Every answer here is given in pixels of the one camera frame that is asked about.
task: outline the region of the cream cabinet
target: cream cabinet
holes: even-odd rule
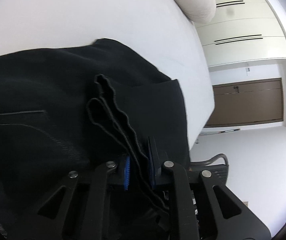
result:
[[[195,23],[209,67],[286,58],[286,38],[265,0],[216,3],[210,23]]]

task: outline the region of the bed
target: bed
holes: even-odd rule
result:
[[[214,99],[197,32],[174,0],[0,0],[0,55],[99,38],[120,41],[179,80],[191,148]]]

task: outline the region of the silver bolt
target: silver bolt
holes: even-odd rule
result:
[[[208,170],[204,170],[204,171],[202,171],[202,175],[206,178],[209,178],[212,176],[212,173]]]
[[[70,171],[70,173],[68,174],[68,176],[70,178],[76,178],[78,176],[78,172],[77,171]]]
[[[116,166],[116,163],[113,162],[113,161],[109,161],[109,162],[106,163],[106,166],[107,166],[108,168],[114,168],[114,167]]]
[[[164,166],[167,168],[172,168],[174,166],[174,163],[171,161],[166,161],[164,162]]]

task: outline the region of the wooden door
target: wooden door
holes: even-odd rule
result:
[[[205,127],[283,121],[281,79],[213,86],[215,109]]]

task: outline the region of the black fabric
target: black fabric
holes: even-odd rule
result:
[[[148,136],[170,160],[188,165],[178,82],[125,45],[102,39],[85,47],[1,56],[0,223],[10,230],[69,171],[122,155],[133,163],[130,187],[166,210],[149,184]]]

